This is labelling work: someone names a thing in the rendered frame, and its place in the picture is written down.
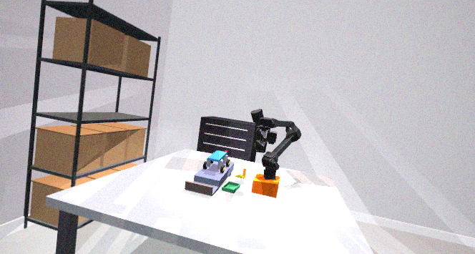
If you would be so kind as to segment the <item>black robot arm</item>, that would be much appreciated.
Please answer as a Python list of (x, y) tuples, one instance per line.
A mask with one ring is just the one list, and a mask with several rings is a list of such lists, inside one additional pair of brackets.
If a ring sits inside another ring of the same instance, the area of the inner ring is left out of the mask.
[[(262, 109), (257, 109), (253, 110), (251, 112), (253, 122), (256, 123), (255, 129), (259, 123), (259, 119), (263, 116), (263, 111)], [(279, 169), (279, 164), (278, 158), (279, 156), (287, 149), (287, 147), (292, 143), (300, 139), (301, 137), (301, 132), (299, 128), (295, 125), (294, 122), (292, 121), (282, 121), (282, 120), (277, 120), (274, 118), (270, 118), (272, 120), (272, 124), (270, 128), (275, 128), (275, 127), (286, 127), (285, 131), (286, 137), (285, 139), (272, 151), (272, 152), (266, 152), (263, 155), (262, 158), (262, 164), (264, 169), (264, 178), (265, 180), (276, 180), (276, 170)], [(290, 129), (291, 127), (291, 129)], [(270, 131), (268, 133), (267, 139), (265, 142), (268, 142), (268, 144), (274, 144), (276, 142), (277, 138), (277, 132), (275, 131)]]

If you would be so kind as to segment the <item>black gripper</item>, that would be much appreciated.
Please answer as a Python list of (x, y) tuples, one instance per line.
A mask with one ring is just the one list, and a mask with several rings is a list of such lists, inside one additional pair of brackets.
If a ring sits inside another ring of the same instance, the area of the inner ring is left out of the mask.
[(254, 144), (254, 152), (265, 152), (268, 143), (265, 142), (265, 140), (267, 139), (268, 133), (270, 133), (271, 124), (272, 120), (270, 118), (261, 117), (259, 119), (259, 126), (257, 126), (255, 130), (256, 138), (258, 138), (258, 140), (256, 140)]

